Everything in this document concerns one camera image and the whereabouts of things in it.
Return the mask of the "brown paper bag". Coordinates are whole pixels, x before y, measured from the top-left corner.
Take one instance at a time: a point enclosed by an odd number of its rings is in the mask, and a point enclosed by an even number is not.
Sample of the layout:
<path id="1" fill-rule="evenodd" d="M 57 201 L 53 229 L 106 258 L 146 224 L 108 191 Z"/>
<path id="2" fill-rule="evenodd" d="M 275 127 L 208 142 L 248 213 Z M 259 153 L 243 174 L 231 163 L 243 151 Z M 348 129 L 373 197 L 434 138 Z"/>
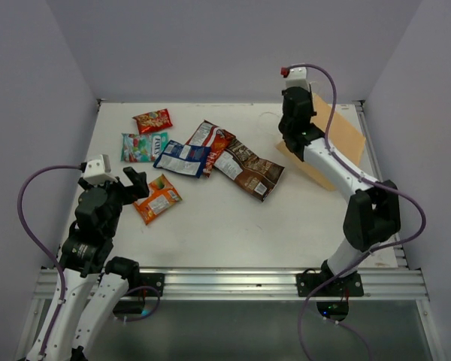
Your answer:
<path id="1" fill-rule="evenodd" d="M 325 131 L 331 105 L 327 104 L 316 93 L 313 94 L 313 105 L 317 115 L 312 119 L 312 122 L 322 131 Z M 328 139 L 349 161 L 356 166 L 360 166 L 365 151 L 366 137 L 362 133 L 354 104 L 336 105 Z M 336 190 L 332 182 L 323 173 L 312 165 L 301 162 L 297 156 L 290 153 L 284 141 L 280 141 L 275 147 L 299 171 L 304 173 L 309 181 L 315 182 L 328 191 Z"/>

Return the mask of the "brown chip bag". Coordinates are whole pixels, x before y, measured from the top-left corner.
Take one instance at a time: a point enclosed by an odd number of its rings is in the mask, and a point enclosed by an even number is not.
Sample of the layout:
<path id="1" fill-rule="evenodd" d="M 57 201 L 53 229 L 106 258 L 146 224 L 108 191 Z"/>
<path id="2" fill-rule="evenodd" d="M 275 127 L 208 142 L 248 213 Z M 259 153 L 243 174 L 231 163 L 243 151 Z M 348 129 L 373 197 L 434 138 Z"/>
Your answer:
<path id="1" fill-rule="evenodd" d="M 260 202 L 274 190 L 284 171 L 283 166 L 260 158 L 236 138 L 224 149 L 213 167 Z"/>

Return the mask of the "red Doritos chip bag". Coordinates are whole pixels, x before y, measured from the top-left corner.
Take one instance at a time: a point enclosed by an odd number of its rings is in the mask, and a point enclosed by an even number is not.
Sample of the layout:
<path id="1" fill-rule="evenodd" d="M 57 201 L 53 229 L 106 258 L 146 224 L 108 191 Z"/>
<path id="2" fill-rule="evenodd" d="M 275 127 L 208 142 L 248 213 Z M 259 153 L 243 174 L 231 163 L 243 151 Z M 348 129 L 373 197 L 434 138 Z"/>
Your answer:
<path id="1" fill-rule="evenodd" d="M 234 139 L 235 135 L 229 131 L 204 120 L 186 144 L 210 148 L 202 172 L 206 178 L 209 178 L 215 162 Z"/>

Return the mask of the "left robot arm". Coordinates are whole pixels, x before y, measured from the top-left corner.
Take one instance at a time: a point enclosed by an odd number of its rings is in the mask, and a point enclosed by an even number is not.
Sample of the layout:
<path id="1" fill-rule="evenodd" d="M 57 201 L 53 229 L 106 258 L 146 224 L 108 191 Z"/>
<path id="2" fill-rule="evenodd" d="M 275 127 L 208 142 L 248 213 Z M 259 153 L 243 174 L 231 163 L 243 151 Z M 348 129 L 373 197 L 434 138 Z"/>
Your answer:
<path id="1" fill-rule="evenodd" d="M 98 161 L 79 170 L 83 192 L 61 256 L 52 259 L 59 278 L 28 360 L 85 360 L 115 304 L 141 286 L 137 262 L 108 256 L 123 207 L 149 195 L 146 173 L 125 167 L 125 186 Z"/>

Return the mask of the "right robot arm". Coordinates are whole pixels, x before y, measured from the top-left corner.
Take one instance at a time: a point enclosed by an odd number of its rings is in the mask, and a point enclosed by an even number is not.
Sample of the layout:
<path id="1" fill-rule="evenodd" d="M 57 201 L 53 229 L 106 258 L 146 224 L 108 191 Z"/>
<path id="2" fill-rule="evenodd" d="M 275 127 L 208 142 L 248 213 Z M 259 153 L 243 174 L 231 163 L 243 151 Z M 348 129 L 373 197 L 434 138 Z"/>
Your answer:
<path id="1" fill-rule="evenodd" d="M 401 228 L 398 195 L 382 187 L 397 189 L 391 181 L 374 184 L 377 179 L 354 176 L 350 167 L 360 172 L 341 153 L 333 153 L 326 147 L 325 133 L 311 122 L 316 115 L 309 90 L 291 86 L 282 91 L 283 116 L 279 130 L 289 152 L 301 162 L 319 169 L 334 184 L 347 201 L 343 223 L 344 240 L 337 250 L 321 265 L 321 272 L 309 284 L 321 286 L 324 293 L 337 295 L 347 285 L 347 277 L 357 268 L 347 267 L 365 255 L 371 247 L 388 241 Z"/>

